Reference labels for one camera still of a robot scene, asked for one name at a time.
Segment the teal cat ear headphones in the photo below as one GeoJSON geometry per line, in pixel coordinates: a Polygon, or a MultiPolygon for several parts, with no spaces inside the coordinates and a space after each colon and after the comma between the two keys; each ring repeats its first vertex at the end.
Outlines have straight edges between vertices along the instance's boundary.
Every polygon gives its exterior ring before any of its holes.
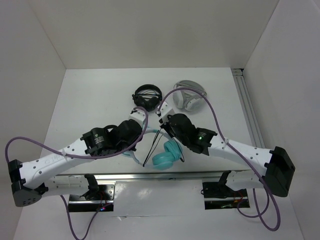
{"type": "Polygon", "coordinates": [[[144,134],[155,134],[152,141],[151,148],[144,160],[139,161],[133,150],[122,153],[123,156],[132,158],[135,163],[142,166],[143,168],[154,169],[159,171],[168,170],[173,167],[177,161],[185,162],[183,154],[183,148],[181,145],[167,133],[160,130],[148,127],[144,134]],[[154,154],[160,139],[164,137],[167,139],[163,144],[163,152],[154,154]]]}

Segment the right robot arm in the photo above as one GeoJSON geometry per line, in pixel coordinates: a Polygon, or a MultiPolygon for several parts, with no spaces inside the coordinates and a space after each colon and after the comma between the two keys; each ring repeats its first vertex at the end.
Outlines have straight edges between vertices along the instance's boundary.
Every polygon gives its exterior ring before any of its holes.
{"type": "Polygon", "coordinates": [[[228,170],[222,174],[218,190],[223,196],[240,189],[263,187],[274,196],[288,196],[296,167],[284,148],[258,148],[222,138],[215,131],[195,127],[182,113],[159,113],[158,116],[160,127],[192,152],[250,167],[239,173],[228,170]]]}

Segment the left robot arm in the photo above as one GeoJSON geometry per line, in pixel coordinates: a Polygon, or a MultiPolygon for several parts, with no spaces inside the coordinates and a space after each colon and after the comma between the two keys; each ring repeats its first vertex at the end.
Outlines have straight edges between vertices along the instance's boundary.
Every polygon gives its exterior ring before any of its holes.
{"type": "Polygon", "coordinates": [[[26,207],[43,197],[55,195],[94,199],[100,187],[92,173],[80,176],[62,173],[78,165],[131,150],[142,134],[142,124],[129,119],[118,126],[95,127],[58,152],[42,158],[30,162],[10,161],[8,171],[15,205],[26,207]]]}

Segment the white grey headphones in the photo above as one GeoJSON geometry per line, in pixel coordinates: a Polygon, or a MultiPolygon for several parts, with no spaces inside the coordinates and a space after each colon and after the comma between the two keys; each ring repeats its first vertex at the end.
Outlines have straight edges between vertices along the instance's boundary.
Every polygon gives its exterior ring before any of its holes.
{"type": "Polygon", "coordinates": [[[201,93],[201,95],[199,95],[198,93],[190,90],[179,90],[175,91],[172,94],[172,99],[175,106],[178,109],[186,110],[189,112],[192,112],[196,108],[200,107],[204,102],[203,96],[207,96],[206,90],[199,83],[192,80],[178,81],[173,88],[189,88],[201,93]]]}

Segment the black headphones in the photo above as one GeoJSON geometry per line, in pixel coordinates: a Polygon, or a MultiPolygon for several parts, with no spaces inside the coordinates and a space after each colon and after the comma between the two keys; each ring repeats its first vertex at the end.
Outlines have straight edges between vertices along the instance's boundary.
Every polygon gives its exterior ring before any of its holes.
{"type": "Polygon", "coordinates": [[[152,112],[163,99],[162,91],[153,84],[144,84],[138,87],[132,95],[133,102],[138,107],[143,107],[152,112]]]}

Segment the front aluminium rail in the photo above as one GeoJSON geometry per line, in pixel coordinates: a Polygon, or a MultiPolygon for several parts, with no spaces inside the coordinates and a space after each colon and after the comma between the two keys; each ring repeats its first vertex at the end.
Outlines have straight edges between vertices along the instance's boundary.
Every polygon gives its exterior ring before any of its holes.
{"type": "Polygon", "coordinates": [[[123,174],[94,174],[97,181],[175,181],[219,180],[225,171],[147,172],[123,174]]]}

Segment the aluminium rail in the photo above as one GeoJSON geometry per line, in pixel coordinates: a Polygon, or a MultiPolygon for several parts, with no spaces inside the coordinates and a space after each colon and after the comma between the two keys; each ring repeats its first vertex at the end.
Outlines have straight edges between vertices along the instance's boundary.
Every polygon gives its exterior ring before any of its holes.
{"type": "Polygon", "coordinates": [[[97,181],[175,181],[219,180],[225,171],[147,172],[123,174],[94,174],[97,181]]]}
{"type": "Polygon", "coordinates": [[[254,146],[265,148],[263,136],[258,124],[258,120],[253,108],[249,91],[245,82],[242,68],[232,68],[232,76],[238,92],[241,107],[244,113],[245,121],[249,130],[251,142],[254,146]]]}

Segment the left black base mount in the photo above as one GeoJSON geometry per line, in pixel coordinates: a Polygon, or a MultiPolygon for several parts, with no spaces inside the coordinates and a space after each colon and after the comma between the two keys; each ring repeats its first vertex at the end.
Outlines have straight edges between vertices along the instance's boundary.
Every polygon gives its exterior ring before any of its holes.
{"type": "Polygon", "coordinates": [[[99,191],[91,199],[84,196],[70,195],[68,210],[71,213],[113,212],[115,198],[115,181],[103,181],[98,183],[99,191]]]}

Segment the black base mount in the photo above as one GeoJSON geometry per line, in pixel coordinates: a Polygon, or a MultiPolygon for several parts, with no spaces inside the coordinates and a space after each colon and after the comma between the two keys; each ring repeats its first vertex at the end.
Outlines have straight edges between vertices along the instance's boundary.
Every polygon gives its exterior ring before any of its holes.
{"type": "Polygon", "coordinates": [[[103,181],[98,183],[99,191],[91,199],[84,196],[70,195],[68,210],[71,213],[113,212],[115,198],[115,181],[103,181]]]}
{"type": "Polygon", "coordinates": [[[204,197],[205,210],[250,208],[246,189],[234,191],[218,182],[203,182],[200,193],[204,197]]]}

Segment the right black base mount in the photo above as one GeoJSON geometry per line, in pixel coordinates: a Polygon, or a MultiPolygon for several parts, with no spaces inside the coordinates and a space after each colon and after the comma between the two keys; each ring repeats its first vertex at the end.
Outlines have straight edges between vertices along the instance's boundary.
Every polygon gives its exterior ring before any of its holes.
{"type": "Polygon", "coordinates": [[[200,193],[204,197],[205,210],[250,208],[246,189],[234,191],[218,182],[203,182],[200,193]]]}

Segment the right side aluminium rail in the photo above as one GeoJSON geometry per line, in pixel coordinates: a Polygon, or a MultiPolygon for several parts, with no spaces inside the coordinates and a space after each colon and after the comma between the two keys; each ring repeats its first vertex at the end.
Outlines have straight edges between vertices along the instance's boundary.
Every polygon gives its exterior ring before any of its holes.
{"type": "Polygon", "coordinates": [[[242,68],[232,68],[232,76],[238,92],[241,107],[244,113],[245,121],[249,130],[251,142],[254,146],[265,148],[263,136],[258,124],[258,120],[253,108],[249,91],[245,82],[242,68]]]}

